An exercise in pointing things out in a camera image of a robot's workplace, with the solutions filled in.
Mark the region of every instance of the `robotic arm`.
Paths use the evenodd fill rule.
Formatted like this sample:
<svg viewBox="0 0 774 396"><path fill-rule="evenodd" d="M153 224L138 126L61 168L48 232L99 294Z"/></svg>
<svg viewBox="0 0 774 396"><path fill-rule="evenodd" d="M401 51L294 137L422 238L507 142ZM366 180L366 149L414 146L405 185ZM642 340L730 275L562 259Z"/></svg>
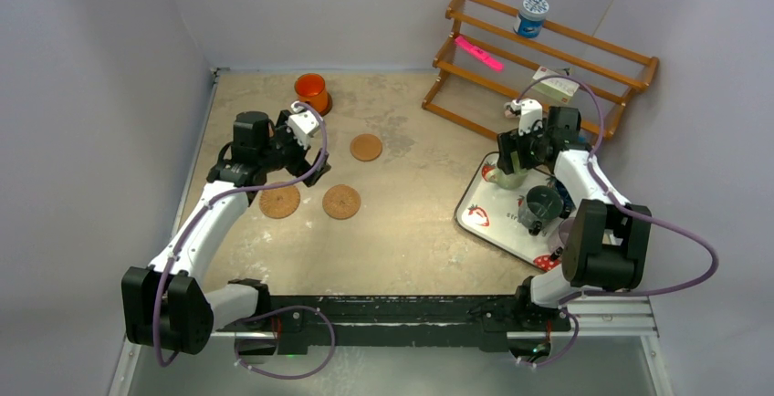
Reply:
<svg viewBox="0 0 774 396"><path fill-rule="evenodd" d="M187 234L167 278L159 322L164 349L195 354L204 348L214 329L270 308L267 286L258 280L232 281L226 287L204 294L200 285L215 252L236 220L245 213L257 192L231 193L210 206L218 194L235 188L263 185L267 174L287 169L296 177L308 173L306 161L311 137L319 130L317 120L298 103L292 112L282 110L275 125L266 113L248 111L236 116L234 140L218 155L207 175L199 202L174 239L145 268L131 267L121 280L127 339L153 345L152 314L155 293L172 250ZM231 150L231 158L225 154ZM328 154L320 151L315 160L322 165L303 182L314 185L330 170Z"/></svg>
<svg viewBox="0 0 774 396"><path fill-rule="evenodd" d="M497 135L497 167L511 174L545 165L578 205L561 270L535 276L525 285L531 303L556 308L564 297L584 288L637 287L643 277L650 224L621 213L610 193L637 213L651 213L612 188L597 159L590 156L591 146L579 141L581 114L573 108L551 107L543 119L543 108L534 99L514 100L506 109L520 115L520 120L518 129ZM591 176L589 163L610 188L608 192ZM604 236L610 231L615 239L605 244Z"/></svg>

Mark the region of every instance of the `wooden coaster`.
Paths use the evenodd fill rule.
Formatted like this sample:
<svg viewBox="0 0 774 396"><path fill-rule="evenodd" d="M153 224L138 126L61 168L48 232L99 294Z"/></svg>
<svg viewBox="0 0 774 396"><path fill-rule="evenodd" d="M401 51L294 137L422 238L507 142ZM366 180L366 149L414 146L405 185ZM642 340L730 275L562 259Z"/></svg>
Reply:
<svg viewBox="0 0 774 396"><path fill-rule="evenodd" d="M301 193L296 186L269 189L261 192L258 206L269 218L280 219L293 214L301 204Z"/></svg>
<svg viewBox="0 0 774 396"><path fill-rule="evenodd" d="M350 152L355 159L370 162L382 154L382 141L372 134L361 134L352 140Z"/></svg>
<svg viewBox="0 0 774 396"><path fill-rule="evenodd" d="M346 184L328 189L322 197L322 209L331 218L346 220L361 208L361 195Z"/></svg>

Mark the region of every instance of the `white tray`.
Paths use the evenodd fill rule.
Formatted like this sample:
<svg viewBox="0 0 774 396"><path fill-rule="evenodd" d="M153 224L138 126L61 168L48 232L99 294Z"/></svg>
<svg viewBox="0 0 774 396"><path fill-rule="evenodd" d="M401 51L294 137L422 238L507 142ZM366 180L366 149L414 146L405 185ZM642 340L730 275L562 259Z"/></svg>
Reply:
<svg viewBox="0 0 774 396"><path fill-rule="evenodd" d="M560 262L548 262L548 241L561 219L549 223L538 236L532 236L527 227L518 223L518 205L519 199L523 199L529 189L548 184L551 176L530 170L527 179L517 189L502 189L484 180L482 173L484 166L497 163L497 157L496 152L491 152L478 165L455 209L455 220L467 232L548 271Z"/></svg>

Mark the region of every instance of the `white lid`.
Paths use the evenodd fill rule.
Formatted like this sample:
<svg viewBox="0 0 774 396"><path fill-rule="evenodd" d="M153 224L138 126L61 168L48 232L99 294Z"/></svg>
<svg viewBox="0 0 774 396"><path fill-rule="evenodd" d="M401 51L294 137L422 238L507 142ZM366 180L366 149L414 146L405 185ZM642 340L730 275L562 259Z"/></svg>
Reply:
<svg viewBox="0 0 774 396"><path fill-rule="evenodd" d="M549 3L546 0L524 0L518 12L528 20L543 20L549 13Z"/></svg>

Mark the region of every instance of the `blue label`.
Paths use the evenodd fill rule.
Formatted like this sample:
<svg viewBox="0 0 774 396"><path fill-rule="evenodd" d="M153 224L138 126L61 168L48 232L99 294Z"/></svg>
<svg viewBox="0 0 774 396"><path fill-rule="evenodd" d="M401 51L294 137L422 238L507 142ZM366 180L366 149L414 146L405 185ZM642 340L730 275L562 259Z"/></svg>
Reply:
<svg viewBox="0 0 774 396"><path fill-rule="evenodd" d="M518 24L516 34L526 38L532 38L540 34L540 29L543 28L544 21L541 20L539 22L535 22L529 19L525 19L521 15L518 15L518 19L520 22Z"/></svg>

